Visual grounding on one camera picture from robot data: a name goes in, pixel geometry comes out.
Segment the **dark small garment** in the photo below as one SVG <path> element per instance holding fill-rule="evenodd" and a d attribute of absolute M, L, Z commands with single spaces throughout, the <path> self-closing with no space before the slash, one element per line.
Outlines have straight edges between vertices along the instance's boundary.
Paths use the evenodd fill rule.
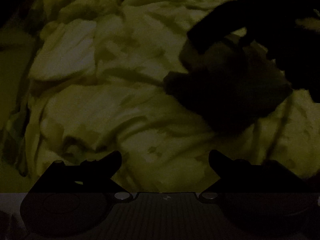
<path fill-rule="evenodd" d="M 163 80 L 168 95 L 214 130 L 242 130 L 265 118 L 292 89 L 247 37 L 192 28 L 179 55 L 187 73 Z"/>

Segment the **light floral bed sheet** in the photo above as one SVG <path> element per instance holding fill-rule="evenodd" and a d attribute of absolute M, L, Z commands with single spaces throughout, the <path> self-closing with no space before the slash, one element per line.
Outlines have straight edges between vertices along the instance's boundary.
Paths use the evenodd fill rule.
<path fill-rule="evenodd" d="M 118 150 L 113 179 L 131 192 L 202 191 L 217 180 L 210 150 L 254 165 L 271 159 L 300 178 L 319 172 L 319 102 L 292 89 L 274 112 L 242 130 L 214 130 L 163 87 L 187 73 L 187 32 L 233 0 L 39 0 L 35 47 L 16 107 L 1 130 L 1 161 L 31 184 L 49 165 Z"/>

